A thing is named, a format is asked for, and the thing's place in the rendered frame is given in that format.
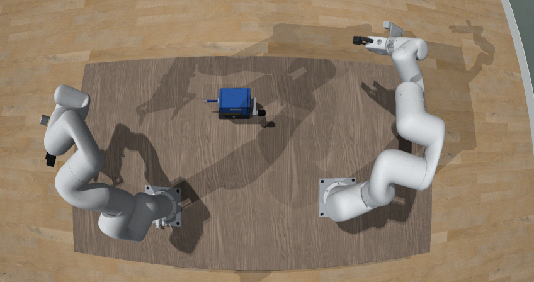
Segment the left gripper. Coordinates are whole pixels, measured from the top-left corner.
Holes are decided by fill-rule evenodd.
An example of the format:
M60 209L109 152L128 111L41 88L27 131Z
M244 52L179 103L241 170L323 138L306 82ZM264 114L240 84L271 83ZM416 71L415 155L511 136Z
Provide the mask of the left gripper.
M47 160L46 165L54 167L56 156L50 155L48 152L46 154L45 159Z

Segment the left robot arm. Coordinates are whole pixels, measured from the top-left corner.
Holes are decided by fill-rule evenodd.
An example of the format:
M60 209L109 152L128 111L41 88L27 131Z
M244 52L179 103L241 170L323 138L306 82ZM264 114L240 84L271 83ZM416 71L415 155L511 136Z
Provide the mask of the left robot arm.
M54 100L57 104L51 117L42 115L40 119L40 124L45 126L50 120L45 149L50 155L60 156L75 143L78 148L55 177L55 187L61 197L75 207L101 212L99 228L114 239L140 242L153 220L157 228L160 221L165 226L165 221L173 218L177 210L176 201L168 192L156 191L152 196L138 192L133 196L105 183L88 184L105 164L85 122L91 101L89 94L62 84L55 90Z

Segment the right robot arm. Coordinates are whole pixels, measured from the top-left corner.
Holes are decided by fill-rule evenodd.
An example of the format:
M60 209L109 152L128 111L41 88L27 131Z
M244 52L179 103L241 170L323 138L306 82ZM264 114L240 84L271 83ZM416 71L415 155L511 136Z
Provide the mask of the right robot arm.
M383 28L390 31L387 47L402 80L395 90L397 132L402 138L425 146L425 150L423 157L419 157L385 149L377 156L369 181L329 185L323 199L328 216L336 222L388 205L395 196L394 184L426 190L433 181L443 149L445 122L425 111L424 82L417 63L426 58L428 46L421 38L402 37L404 30L390 21L383 21Z

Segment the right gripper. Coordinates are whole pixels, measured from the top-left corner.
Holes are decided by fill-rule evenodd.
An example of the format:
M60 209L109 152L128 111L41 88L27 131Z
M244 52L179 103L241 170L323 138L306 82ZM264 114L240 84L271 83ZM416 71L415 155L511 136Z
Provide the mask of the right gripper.
M368 37L368 38L367 38ZM365 48L369 51L375 52L379 55L389 55L388 47L387 47L387 41L390 39L385 37L375 37L375 36L367 36L367 37L361 37L361 36L354 36L353 37L353 44L356 45L365 45ZM366 43L363 43L362 41L366 41ZM369 43L368 43L369 42Z

